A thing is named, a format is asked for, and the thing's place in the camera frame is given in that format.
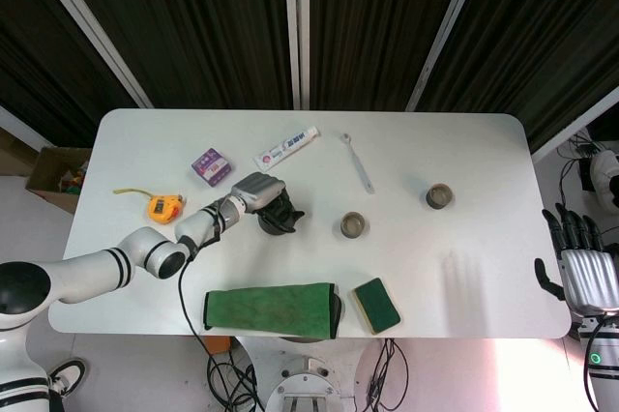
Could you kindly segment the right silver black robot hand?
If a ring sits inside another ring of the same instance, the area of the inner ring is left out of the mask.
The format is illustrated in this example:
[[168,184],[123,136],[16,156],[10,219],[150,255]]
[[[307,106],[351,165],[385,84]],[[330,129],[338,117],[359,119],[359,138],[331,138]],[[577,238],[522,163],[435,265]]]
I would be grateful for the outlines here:
[[554,248],[561,281],[546,273],[541,258],[534,262],[542,290],[567,304],[581,317],[618,313],[618,272],[612,248],[593,219],[580,216],[560,203],[556,211],[542,210]]

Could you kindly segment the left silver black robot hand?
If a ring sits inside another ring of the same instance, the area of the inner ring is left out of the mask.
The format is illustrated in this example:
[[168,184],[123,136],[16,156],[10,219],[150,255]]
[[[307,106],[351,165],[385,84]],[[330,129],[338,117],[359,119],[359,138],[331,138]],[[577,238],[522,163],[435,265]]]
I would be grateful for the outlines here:
[[294,233],[295,223],[305,214],[293,206],[283,180],[262,172],[239,181],[231,195],[244,203],[247,214],[257,215],[261,229],[273,236]]

